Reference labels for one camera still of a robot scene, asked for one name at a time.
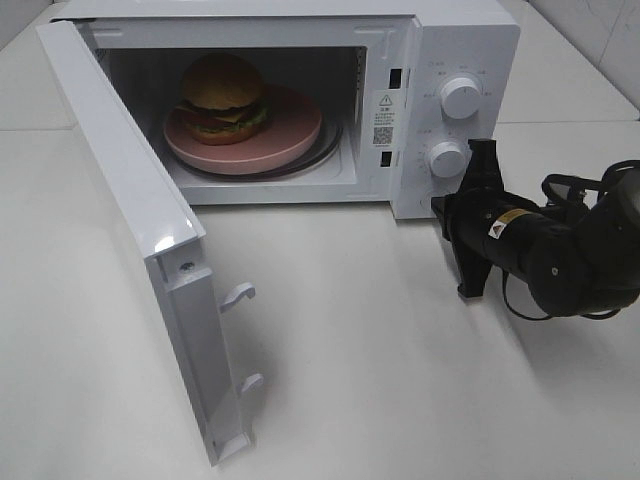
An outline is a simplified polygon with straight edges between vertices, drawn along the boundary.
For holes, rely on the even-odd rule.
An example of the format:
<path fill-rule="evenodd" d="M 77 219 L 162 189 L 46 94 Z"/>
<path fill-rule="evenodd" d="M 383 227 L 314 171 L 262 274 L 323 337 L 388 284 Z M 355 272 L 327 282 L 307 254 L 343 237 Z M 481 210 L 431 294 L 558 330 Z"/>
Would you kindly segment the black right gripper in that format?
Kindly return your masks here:
<path fill-rule="evenodd" d="M 471 162 L 457 192 L 431 199 L 442 234 L 452 244 L 460 275 L 458 293 L 481 297 L 492 267 L 508 268 L 508 256 L 489 235 L 505 211 L 506 196 L 493 139 L 470 139 Z"/>

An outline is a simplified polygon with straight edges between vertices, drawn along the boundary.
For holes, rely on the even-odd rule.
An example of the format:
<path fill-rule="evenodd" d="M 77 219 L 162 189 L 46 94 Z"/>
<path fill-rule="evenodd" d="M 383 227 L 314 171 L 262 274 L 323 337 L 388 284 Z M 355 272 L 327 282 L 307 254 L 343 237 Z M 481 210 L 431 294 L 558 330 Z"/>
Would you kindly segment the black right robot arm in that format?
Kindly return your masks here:
<path fill-rule="evenodd" d="M 608 319 L 639 297 L 639 163 L 598 180 L 550 174 L 543 206 L 504 187 L 496 143 L 472 139 L 459 189 L 431 200 L 452 245 L 459 294 L 483 295 L 492 268 L 525 282 L 545 319 Z"/>

